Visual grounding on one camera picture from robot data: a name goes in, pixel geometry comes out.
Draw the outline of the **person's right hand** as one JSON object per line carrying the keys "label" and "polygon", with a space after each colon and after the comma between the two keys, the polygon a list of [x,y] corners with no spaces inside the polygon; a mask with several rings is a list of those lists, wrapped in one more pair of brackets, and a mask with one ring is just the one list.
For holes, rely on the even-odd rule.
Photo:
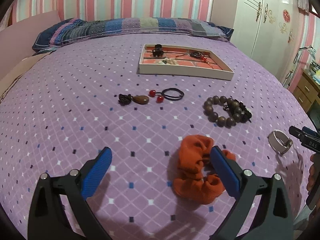
{"label": "person's right hand", "polygon": [[313,154],[311,157],[310,157],[310,160],[312,162],[312,165],[309,169],[309,177],[308,177],[308,184],[306,186],[306,189],[308,192],[311,191],[313,185],[315,184],[315,181],[316,181],[316,178],[317,178],[317,175],[316,175],[316,161],[319,159],[319,154],[316,153],[316,154]]}

